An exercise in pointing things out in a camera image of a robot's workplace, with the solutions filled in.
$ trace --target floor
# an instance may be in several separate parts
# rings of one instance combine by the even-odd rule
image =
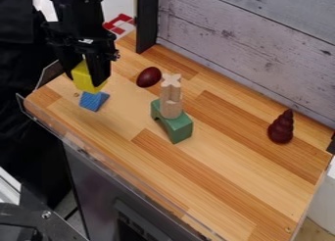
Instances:
[[[81,217],[72,193],[61,202],[56,212],[65,218],[79,233],[85,235]],[[295,241],[335,241],[335,236],[318,226],[309,218],[306,218]]]

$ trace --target red and white object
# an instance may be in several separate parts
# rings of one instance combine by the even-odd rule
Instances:
[[[135,29],[135,19],[125,14],[119,14],[110,22],[104,23],[104,28],[116,34],[120,39]]]

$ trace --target dark red egg-shaped object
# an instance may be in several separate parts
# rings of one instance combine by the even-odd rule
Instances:
[[[162,73],[156,67],[149,67],[137,76],[136,84],[141,88],[155,85],[162,78]]]

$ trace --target wooden backdrop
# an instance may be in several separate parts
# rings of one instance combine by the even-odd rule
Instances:
[[[160,0],[158,43],[335,128],[335,0]]]

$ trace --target blue triangular block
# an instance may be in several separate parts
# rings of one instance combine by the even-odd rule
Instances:
[[[110,95],[105,92],[99,92],[97,94],[83,92],[80,98],[79,105],[82,108],[97,112],[109,97]]]

